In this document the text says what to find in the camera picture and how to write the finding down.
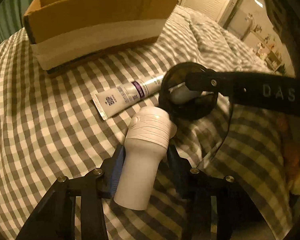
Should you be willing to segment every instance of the bed sheet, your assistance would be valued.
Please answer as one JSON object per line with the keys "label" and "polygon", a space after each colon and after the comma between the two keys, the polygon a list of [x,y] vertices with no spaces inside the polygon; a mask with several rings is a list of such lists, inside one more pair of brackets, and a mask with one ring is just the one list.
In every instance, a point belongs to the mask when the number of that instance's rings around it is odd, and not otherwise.
{"label": "bed sheet", "polygon": [[[177,6],[158,41],[88,62],[49,78],[33,57],[25,29],[0,45],[0,231],[15,239],[56,178],[83,176],[123,143],[132,116],[158,104],[154,95],[103,121],[92,95],[121,83],[193,61],[215,71],[267,72],[265,64],[208,17]],[[233,106],[219,96],[215,109],[194,122],[176,120],[171,140],[180,156],[215,177],[232,175],[248,192],[276,239],[291,228],[275,113]],[[165,162],[146,211],[104,200],[109,239],[180,239],[186,202]],[[80,199],[76,203],[80,238]]]}

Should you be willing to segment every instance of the brown cardboard box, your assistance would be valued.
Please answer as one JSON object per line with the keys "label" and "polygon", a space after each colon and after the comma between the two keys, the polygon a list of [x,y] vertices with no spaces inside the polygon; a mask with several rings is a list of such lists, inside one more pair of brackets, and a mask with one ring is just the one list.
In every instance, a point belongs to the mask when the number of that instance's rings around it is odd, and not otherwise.
{"label": "brown cardboard box", "polygon": [[177,0],[33,0],[23,19],[40,66],[52,71],[78,58],[155,42],[176,4]]}

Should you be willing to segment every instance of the screw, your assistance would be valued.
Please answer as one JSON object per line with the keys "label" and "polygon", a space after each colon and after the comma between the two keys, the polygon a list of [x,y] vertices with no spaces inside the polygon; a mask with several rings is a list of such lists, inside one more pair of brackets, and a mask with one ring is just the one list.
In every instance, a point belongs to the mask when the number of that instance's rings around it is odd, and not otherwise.
{"label": "screw", "polygon": [[200,172],[200,170],[197,169],[197,168],[191,168],[191,169],[190,169],[190,172],[191,172],[192,174],[198,174],[198,173]]}
{"label": "screw", "polygon": [[100,175],[102,173],[103,173],[103,170],[100,169],[100,168],[96,168],[96,169],[93,170],[93,174],[95,174],[95,175]]}
{"label": "screw", "polygon": [[232,177],[232,176],[226,176],[226,181],[228,181],[228,182],[234,182],[234,177]]}
{"label": "screw", "polygon": [[214,87],[216,87],[217,86],[217,82],[214,79],[212,79],[211,80],[211,85],[214,86]]}
{"label": "screw", "polygon": [[67,176],[62,175],[62,176],[60,176],[60,177],[57,178],[57,181],[59,181],[59,182],[65,182],[66,179],[67,179]]}

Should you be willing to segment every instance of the checkered tablecloth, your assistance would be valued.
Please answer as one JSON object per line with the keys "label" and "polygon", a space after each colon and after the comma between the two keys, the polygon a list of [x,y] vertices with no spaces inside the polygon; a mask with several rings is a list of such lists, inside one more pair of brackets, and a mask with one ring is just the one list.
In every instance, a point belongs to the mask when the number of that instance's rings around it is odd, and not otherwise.
{"label": "checkered tablecloth", "polygon": [[[0,45],[0,231],[14,239],[58,176],[85,175],[123,143],[131,117],[152,96],[103,121],[92,94],[121,83],[162,73],[194,61],[216,71],[267,68],[241,41],[207,17],[176,7],[157,43],[127,49],[49,78],[31,52],[21,29]],[[275,115],[263,109],[233,106],[219,96],[208,116],[176,120],[172,139],[179,154],[206,173],[232,175],[249,193],[276,239],[291,227],[283,159]],[[104,201],[110,239],[180,239],[185,201],[161,163],[146,211]],[[80,238],[80,200],[76,235]]]}

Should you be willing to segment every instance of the purple label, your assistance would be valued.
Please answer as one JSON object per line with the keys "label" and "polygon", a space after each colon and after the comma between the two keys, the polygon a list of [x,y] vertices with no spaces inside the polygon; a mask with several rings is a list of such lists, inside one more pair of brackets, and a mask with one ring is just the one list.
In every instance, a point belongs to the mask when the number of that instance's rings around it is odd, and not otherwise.
{"label": "purple label", "polygon": [[141,98],[144,98],[144,97],[145,97],[145,93],[144,93],[142,87],[140,86],[140,84],[139,84],[138,82],[136,82],[136,81],[133,81],[133,82],[131,82],[131,83],[132,83],[132,84],[135,86],[135,88],[137,89],[138,94],[139,94],[139,96],[140,96],[140,99],[141,99]]}

